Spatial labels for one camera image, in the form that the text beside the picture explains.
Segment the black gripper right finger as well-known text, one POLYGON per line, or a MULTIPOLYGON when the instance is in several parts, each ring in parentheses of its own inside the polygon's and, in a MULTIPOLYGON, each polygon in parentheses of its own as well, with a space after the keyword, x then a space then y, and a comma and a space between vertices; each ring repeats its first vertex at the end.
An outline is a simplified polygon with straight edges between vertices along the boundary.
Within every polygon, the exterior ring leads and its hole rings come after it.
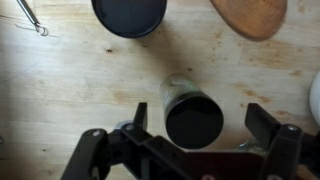
POLYGON ((276 136, 280 123, 257 103, 249 103, 245 116, 245 126, 258 141, 268 150, 276 136))

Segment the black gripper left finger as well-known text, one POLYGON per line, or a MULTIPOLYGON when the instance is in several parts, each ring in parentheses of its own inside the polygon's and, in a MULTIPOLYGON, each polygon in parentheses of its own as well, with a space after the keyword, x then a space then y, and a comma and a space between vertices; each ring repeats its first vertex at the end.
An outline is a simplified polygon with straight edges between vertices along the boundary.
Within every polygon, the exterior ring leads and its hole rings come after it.
POLYGON ((143 130, 147 129, 147 103, 140 102, 138 104, 133 124, 142 128, 143 130))

